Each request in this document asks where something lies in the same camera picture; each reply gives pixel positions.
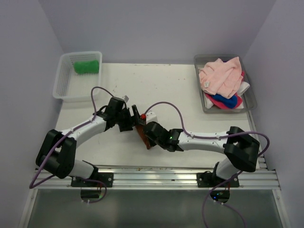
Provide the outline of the brown towel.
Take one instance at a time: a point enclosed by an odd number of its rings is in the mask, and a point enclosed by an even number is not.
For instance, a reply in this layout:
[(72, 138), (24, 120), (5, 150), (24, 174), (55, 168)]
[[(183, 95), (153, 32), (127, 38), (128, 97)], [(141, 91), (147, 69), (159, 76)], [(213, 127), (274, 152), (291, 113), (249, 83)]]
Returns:
[(143, 132), (143, 125), (136, 125), (135, 126), (141, 140), (144, 142), (146, 149), (149, 150), (151, 148), (150, 142), (148, 137)]

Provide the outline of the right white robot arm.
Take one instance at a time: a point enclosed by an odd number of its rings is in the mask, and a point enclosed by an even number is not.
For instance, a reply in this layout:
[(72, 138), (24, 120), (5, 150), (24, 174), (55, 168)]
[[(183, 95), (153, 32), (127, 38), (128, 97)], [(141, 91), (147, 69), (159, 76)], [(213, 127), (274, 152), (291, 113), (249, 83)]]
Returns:
[(232, 126), (221, 133), (190, 134), (183, 129), (166, 130), (159, 123), (150, 122), (143, 127), (143, 134), (151, 147), (158, 145), (169, 152), (200, 150), (225, 155), (226, 158), (217, 162), (212, 172), (198, 176), (207, 187), (223, 186), (240, 171), (256, 171), (260, 143), (239, 127)]

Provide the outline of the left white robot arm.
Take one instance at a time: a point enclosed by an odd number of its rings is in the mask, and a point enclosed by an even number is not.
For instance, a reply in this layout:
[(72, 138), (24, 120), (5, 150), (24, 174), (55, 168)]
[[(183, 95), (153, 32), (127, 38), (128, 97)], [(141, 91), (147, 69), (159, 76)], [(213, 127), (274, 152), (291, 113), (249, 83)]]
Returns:
[(112, 97), (108, 105), (94, 112), (88, 120), (73, 128), (50, 130), (36, 158), (36, 165), (54, 176), (63, 179), (67, 176), (82, 178), (87, 186), (98, 183), (97, 168), (85, 161), (76, 160), (77, 148), (95, 135), (104, 133), (115, 125), (120, 132), (133, 130), (146, 124), (146, 115), (139, 114), (132, 106), (133, 113), (123, 99)]

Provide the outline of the green towel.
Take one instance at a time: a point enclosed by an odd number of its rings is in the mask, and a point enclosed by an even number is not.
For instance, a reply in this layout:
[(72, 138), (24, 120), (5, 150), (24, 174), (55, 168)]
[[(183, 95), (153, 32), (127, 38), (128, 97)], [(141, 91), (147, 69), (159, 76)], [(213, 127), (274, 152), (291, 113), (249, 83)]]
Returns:
[(77, 61), (73, 67), (74, 71), (80, 75), (99, 73), (99, 62), (97, 60)]

